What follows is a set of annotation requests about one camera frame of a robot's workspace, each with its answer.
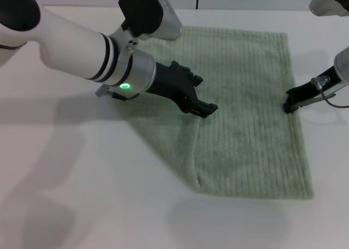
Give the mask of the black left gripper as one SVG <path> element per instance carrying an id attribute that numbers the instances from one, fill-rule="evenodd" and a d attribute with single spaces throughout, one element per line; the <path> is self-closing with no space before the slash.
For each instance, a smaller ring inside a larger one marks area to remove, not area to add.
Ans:
<path id="1" fill-rule="evenodd" d="M 195 87 L 202 82 L 202 77 L 176 61 L 170 66 L 157 62 L 155 78 L 146 92 L 172 100 L 184 113 L 207 118 L 218 110 L 218 106 L 198 99 Z"/>

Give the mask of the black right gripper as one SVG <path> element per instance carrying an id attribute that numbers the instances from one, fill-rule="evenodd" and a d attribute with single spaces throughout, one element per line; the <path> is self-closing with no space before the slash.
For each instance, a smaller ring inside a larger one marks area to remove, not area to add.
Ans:
<path id="1" fill-rule="evenodd" d="M 323 91 L 326 91 L 330 89 L 331 87 L 335 86 L 336 84 L 340 83 L 340 78 L 337 76 L 334 66 L 327 69 L 325 72 L 320 74 L 318 78 L 322 76 L 328 76 L 329 82 L 322 86 Z M 301 86 L 289 89 L 287 91 L 287 102 L 285 102 L 282 107 L 286 114 L 291 114 L 297 110 L 297 106 L 295 104 L 301 103 L 303 101 L 306 101 L 308 99 L 312 99 L 316 96 L 318 96 L 320 93 L 316 89 L 314 85 L 311 84 L 311 82 L 308 82 L 306 84 L 303 84 Z"/>

